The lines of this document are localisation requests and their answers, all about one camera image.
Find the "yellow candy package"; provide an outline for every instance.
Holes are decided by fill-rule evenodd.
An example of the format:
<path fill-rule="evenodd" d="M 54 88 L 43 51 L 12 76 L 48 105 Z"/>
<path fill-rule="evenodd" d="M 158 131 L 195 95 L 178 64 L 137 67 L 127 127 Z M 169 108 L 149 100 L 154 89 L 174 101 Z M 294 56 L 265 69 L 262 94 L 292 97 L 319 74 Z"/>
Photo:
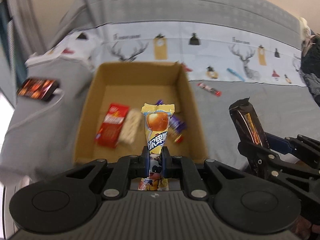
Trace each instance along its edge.
<path fill-rule="evenodd" d="M 145 116 L 145 132 L 150 153 L 149 177 L 141 179 L 138 190 L 169 190 L 168 180 L 162 178 L 161 149 L 167 138 L 169 120 L 174 105 L 148 105 L 142 107 Z"/>

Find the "open brown box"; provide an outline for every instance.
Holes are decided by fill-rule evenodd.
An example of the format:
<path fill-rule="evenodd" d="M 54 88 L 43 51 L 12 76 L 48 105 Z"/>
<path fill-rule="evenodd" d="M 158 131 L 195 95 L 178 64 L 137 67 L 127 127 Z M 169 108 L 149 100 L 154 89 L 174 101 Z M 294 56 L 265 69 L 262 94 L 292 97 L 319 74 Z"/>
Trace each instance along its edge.
<path fill-rule="evenodd" d="M 175 144 L 167 138 L 165 146 L 171 155 L 182 155 L 201 163 L 207 158 L 203 130 L 194 95 L 181 64 L 178 63 L 103 63 L 97 70 L 88 92 L 78 128 L 74 152 L 76 163 L 104 158 L 109 163 L 126 155 L 141 155 L 147 145 L 141 125 L 133 145 L 119 143 L 115 149 L 96 144 L 95 136 L 110 103 L 141 110 L 145 103 L 162 99 L 175 105 L 175 115 L 186 122 L 184 141 Z"/>

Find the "dark brown wrapper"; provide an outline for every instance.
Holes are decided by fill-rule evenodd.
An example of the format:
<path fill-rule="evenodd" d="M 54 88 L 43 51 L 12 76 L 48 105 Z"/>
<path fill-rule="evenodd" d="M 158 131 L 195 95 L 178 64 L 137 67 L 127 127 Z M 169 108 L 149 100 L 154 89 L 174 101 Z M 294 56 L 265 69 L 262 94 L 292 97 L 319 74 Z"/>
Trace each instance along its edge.
<path fill-rule="evenodd" d="M 266 134 L 249 98 L 236 101 L 229 107 L 231 119 L 241 141 L 249 141 L 270 149 Z"/>

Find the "red wrapper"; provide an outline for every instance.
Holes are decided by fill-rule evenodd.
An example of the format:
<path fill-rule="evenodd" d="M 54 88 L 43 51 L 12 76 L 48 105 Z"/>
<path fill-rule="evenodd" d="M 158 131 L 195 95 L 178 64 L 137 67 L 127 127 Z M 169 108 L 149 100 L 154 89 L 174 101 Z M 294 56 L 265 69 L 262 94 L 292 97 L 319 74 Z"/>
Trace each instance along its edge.
<path fill-rule="evenodd" d="M 129 111 L 128 106 L 112 103 L 96 136 L 96 141 L 101 146 L 115 148 L 124 119 Z"/>

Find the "gray fabric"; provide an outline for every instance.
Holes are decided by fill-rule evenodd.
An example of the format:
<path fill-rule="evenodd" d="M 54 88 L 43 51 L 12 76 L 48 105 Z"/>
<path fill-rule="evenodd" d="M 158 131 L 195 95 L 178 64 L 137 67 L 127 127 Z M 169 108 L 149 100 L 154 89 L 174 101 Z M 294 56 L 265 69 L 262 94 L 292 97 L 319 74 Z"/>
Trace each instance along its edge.
<path fill-rule="evenodd" d="M 250 97 L 265 132 L 281 138 L 303 134 L 320 140 L 320 110 L 307 87 L 205 81 L 222 92 L 218 98 L 197 87 L 198 83 L 190 82 L 212 159 L 237 169 L 247 165 L 246 158 L 237 150 L 240 140 L 228 111 L 232 103 L 247 97 Z M 292 155 L 281 155 L 281 159 L 297 160 Z"/>
<path fill-rule="evenodd" d="M 301 48 L 298 19 L 266 0 L 76 0 L 50 46 L 74 29 L 157 20 L 224 25 Z"/>
<path fill-rule="evenodd" d="M 76 131 L 92 73 L 81 61 L 60 57 L 30 67 L 29 76 L 59 80 L 64 95 L 56 105 L 62 95 L 50 102 L 18 98 L 0 154 L 3 182 L 7 170 L 37 181 L 72 168 Z"/>

